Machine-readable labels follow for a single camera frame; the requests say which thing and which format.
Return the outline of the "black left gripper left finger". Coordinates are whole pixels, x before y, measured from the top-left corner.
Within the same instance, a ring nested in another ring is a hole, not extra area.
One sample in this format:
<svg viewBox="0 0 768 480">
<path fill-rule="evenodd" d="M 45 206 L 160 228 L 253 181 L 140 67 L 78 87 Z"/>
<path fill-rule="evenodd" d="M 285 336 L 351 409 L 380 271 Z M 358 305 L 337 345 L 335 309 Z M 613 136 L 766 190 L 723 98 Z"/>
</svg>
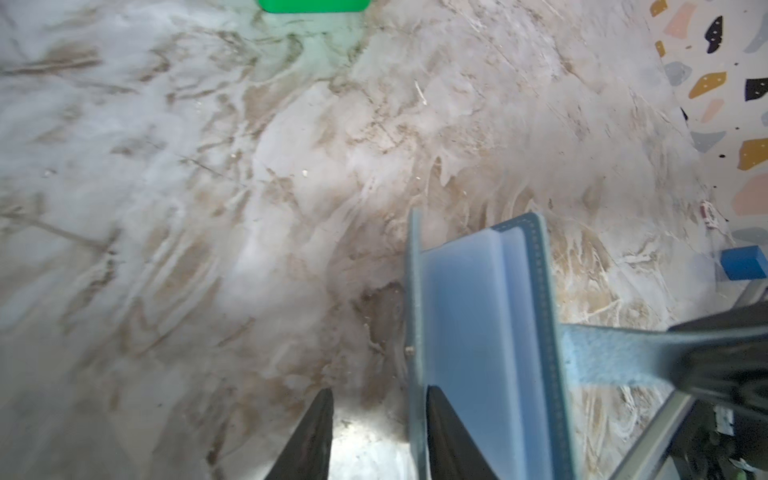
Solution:
<svg viewBox="0 0 768 480">
<path fill-rule="evenodd" d="M 315 396 L 265 479 L 326 480 L 333 415 L 333 393 L 330 388 L 324 388 Z"/>
</svg>

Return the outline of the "green plastic card tray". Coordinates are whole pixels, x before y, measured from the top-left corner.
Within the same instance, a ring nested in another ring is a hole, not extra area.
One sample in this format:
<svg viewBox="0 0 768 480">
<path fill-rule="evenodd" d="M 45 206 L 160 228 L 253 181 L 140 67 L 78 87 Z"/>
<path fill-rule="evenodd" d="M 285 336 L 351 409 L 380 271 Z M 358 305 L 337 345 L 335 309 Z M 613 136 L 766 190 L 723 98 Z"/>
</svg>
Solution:
<svg viewBox="0 0 768 480">
<path fill-rule="evenodd" d="M 364 11 L 370 0 L 257 0 L 269 13 L 346 13 Z"/>
</svg>

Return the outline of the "blue card holder wallet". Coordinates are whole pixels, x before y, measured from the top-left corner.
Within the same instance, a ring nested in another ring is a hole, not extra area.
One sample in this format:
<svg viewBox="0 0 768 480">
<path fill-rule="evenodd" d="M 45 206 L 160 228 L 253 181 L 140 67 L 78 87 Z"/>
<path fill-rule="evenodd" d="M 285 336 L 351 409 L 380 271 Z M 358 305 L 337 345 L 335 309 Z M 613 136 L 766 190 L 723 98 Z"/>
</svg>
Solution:
<svg viewBox="0 0 768 480">
<path fill-rule="evenodd" d="M 560 322 L 535 213 L 425 249 L 412 211 L 405 262 L 409 440 L 421 479 L 437 475 L 430 388 L 446 396 L 488 473 L 576 479 L 569 385 L 667 383 L 693 346 L 687 333 Z"/>
</svg>

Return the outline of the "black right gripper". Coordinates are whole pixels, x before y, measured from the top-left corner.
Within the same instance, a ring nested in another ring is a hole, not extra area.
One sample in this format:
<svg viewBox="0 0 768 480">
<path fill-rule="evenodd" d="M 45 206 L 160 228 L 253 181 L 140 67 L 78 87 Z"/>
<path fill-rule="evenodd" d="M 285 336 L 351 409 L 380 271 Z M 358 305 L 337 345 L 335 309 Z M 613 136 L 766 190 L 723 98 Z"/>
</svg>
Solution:
<svg viewBox="0 0 768 480">
<path fill-rule="evenodd" d="M 675 325 L 692 345 L 672 369 L 676 389 L 759 420 L 767 418 L 767 303 Z"/>
</svg>

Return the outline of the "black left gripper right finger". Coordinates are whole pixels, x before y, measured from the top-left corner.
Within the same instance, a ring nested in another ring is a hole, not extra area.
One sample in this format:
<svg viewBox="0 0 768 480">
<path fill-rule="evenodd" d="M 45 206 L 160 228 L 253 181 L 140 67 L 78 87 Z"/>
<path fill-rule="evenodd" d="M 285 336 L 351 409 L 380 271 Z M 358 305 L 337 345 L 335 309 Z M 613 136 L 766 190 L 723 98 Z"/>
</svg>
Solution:
<svg viewBox="0 0 768 480">
<path fill-rule="evenodd" d="M 426 415 L 432 479 L 497 479 L 448 398 L 438 386 L 430 385 L 427 388 Z"/>
</svg>

